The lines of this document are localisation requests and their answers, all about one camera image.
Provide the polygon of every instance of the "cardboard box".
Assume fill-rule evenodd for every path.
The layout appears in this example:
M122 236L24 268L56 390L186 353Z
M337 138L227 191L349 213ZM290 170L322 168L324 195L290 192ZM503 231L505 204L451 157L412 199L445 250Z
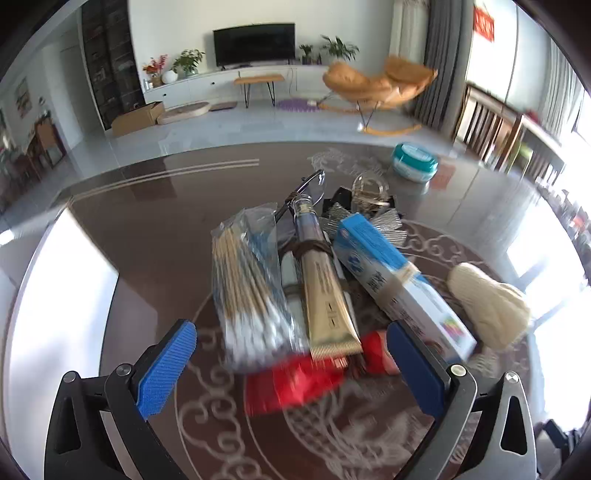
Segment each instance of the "cardboard box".
M392 319L403 318L449 364L467 360L476 340L425 277L360 213L341 221L341 263Z
M143 128L156 125L157 119L164 113L164 104L162 102L149 103L127 113L119 115L113 123L113 135L122 137Z

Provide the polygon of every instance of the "white vase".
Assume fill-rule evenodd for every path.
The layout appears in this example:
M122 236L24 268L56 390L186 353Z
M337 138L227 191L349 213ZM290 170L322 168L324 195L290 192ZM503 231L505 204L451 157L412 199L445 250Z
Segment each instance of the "white vase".
M178 79L178 73L174 70L168 70L162 74L162 81L164 83L173 83Z

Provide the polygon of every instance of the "picture frame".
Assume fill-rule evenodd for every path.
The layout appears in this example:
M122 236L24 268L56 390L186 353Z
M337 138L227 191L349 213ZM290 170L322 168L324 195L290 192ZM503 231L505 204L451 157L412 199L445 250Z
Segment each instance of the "picture frame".
M33 105L31 104L31 95L29 93L29 87L27 85L27 78L23 78L21 83L18 84L17 89L14 92L17 110L21 118L24 118L27 113L31 111Z

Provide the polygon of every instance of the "teal container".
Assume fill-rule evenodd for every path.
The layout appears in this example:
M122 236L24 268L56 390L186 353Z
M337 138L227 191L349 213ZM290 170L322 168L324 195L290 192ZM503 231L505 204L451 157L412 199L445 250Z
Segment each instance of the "teal container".
M425 183L437 173L437 158L410 143L396 145L392 152L392 168L405 179Z

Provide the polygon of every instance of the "orange rocking chair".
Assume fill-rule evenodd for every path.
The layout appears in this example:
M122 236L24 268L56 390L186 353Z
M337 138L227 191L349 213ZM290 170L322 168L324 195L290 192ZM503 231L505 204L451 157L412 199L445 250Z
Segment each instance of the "orange rocking chair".
M320 100L318 108L341 112L359 112L362 123L359 130L372 135L401 135L421 128L396 131L374 130L369 121L376 110L391 109L412 100L437 78L437 70L391 56L386 60L384 73L377 77L367 77L344 62L333 63L323 75L325 85L333 93L356 105L355 109L338 109L325 104L330 96Z

